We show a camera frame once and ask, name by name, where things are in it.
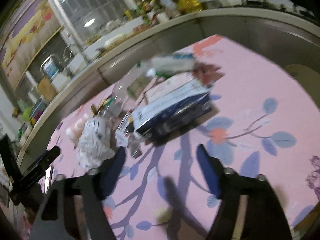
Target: floral tablecloth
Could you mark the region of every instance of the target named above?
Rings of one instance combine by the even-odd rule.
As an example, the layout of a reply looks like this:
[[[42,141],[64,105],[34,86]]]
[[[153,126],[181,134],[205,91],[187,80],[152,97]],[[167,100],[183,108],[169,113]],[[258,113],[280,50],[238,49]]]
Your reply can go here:
[[[211,91],[219,112],[163,146],[143,145],[143,155],[136,160],[128,154],[115,191],[103,201],[117,238],[205,238],[220,200],[209,192],[201,173],[199,143],[243,176],[265,174],[289,225],[297,225],[320,198],[320,112],[312,99],[278,65],[227,38],[212,36],[180,52],[222,67],[225,76]],[[90,106],[98,105],[112,89],[59,124],[48,145],[62,151],[53,162],[54,175],[69,178],[86,172],[66,129],[90,114]],[[80,226],[85,230],[84,221]]]

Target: wet wipes package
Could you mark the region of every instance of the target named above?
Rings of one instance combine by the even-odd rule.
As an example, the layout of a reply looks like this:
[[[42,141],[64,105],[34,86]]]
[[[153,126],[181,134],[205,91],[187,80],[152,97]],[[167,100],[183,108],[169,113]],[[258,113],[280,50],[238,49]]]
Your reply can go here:
[[[132,113],[135,131],[156,140],[212,110],[209,89],[193,79]]]

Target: wall mural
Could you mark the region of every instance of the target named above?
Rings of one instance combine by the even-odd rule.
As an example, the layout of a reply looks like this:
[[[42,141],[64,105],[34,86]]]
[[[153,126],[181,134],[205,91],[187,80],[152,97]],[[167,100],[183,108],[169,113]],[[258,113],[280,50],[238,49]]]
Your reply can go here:
[[[60,24],[47,0],[24,0],[6,26],[10,26],[10,30],[3,37],[6,41],[0,50],[0,63],[15,89],[30,61]]]

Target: white plastic bag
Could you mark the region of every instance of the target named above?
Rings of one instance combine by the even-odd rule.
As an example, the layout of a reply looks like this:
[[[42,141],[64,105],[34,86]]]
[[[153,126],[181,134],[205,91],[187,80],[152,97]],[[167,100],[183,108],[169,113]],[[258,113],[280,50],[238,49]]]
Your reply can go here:
[[[99,167],[106,159],[110,159],[115,152],[110,149],[110,128],[107,121],[95,116],[89,119],[79,138],[79,162],[84,169]]]

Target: pink tablecloth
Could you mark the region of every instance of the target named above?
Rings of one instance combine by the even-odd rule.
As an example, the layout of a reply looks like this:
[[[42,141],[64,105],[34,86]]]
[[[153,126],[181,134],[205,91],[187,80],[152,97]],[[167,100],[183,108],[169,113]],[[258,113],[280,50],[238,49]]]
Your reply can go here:
[[[227,38],[212,36],[181,52],[222,67],[226,75],[211,92],[219,113],[164,146],[143,145],[137,160],[128,155],[114,193],[103,202],[115,235],[121,240],[205,237],[220,200],[209,193],[202,176],[199,143],[241,175],[265,174],[289,224],[298,224],[320,198],[320,113],[312,99],[279,66]],[[48,145],[62,150],[53,163],[54,174],[84,174],[66,128],[90,113],[91,104],[99,104],[112,88],[57,127]],[[177,206],[166,199],[165,178],[173,182]]]

